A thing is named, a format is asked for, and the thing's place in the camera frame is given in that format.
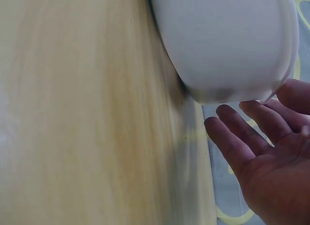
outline yellow pattern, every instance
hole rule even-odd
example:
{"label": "yellow pattern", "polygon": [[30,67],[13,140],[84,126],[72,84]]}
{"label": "yellow pattern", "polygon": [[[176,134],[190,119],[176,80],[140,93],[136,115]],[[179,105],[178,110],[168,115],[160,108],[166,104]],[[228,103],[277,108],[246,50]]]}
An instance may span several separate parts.
{"label": "yellow pattern", "polygon": [[[303,1],[308,1],[310,2],[310,0],[295,0],[296,3],[296,8],[298,11],[298,14],[300,15],[301,19],[303,20],[303,22],[305,23],[305,25],[308,27],[308,29],[310,30],[310,24],[308,23],[308,21],[306,20],[306,18],[304,17],[304,15],[301,12],[300,9],[300,3]],[[300,72],[301,72],[301,66],[300,66],[300,58],[299,55],[297,57],[297,61],[295,63],[294,66],[294,74],[293,74],[293,78],[296,80],[300,79]],[[251,126],[251,127],[255,127],[257,126],[256,122],[253,119],[250,119],[249,121],[247,121],[247,123]],[[194,138],[197,139],[198,136],[201,136],[202,134],[205,135],[205,132],[196,132],[196,133],[192,133],[190,135],[190,139]],[[234,172],[232,170],[232,168],[228,165],[228,173],[231,175],[234,175]],[[224,223],[228,224],[228,225],[241,225],[246,223],[247,221],[249,221],[254,215],[254,212],[249,209],[244,215],[241,215],[239,217],[232,217],[229,216],[227,214],[225,214],[218,206],[217,206],[217,217],[223,221]]]}

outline finger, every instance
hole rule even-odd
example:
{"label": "finger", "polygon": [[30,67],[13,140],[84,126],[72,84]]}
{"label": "finger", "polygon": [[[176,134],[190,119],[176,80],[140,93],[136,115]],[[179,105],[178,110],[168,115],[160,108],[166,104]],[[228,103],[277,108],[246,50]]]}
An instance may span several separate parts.
{"label": "finger", "polygon": [[210,117],[204,125],[209,137],[218,146],[236,176],[240,176],[247,163],[255,158],[254,153],[218,118]]}
{"label": "finger", "polygon": [[219,106],[217,114],[228,129],[247,144],[256,156],[271,148],[271,145],[228,105]]}
{"label": "finger", "polygon": [[306,115],[285,107],[277,100],[271,100],[265,106],[280,114],[295,133],[299,133],[303,126],[310,124],[310,119]]}
{"label": "finger", "polygon": [[280,114],[257,101],[241,102],[240,108],[257,123],[273,144],[293,133]]}
{"label": "finger", "polygon": [[310,115],[310,83],[288,79],[277,96],[287,108]]}

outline white bowl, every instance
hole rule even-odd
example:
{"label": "white bowl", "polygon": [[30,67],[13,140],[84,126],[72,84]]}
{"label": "white bowl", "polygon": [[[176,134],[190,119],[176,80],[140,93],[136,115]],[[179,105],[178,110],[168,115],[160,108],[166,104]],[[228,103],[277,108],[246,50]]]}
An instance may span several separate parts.
{"label": "white bowl", "polygon": [[165,48],[201,104],[267,102],[298,50],[294,0],[152,0]]}

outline wood grain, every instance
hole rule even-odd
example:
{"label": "wood grain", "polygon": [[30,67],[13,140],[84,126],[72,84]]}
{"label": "wood grain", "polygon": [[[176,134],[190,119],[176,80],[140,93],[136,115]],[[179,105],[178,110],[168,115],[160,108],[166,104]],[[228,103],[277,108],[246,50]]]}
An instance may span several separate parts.
{"label": "wood grain", "polygon": [[147,0],[0,0],[0,23],[1,224],[216,224]]}

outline hand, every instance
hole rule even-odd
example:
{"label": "hand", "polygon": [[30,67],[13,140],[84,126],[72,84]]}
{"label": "hand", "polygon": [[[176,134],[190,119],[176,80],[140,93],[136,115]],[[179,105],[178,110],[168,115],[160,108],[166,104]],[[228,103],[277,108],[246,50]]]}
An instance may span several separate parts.
{"label": "hand", "polygon": [[268,225],[310,224],[310,84],[288,80],[266,105],[241,102],[272,147],[227,105],[205,121],[249,207]]}

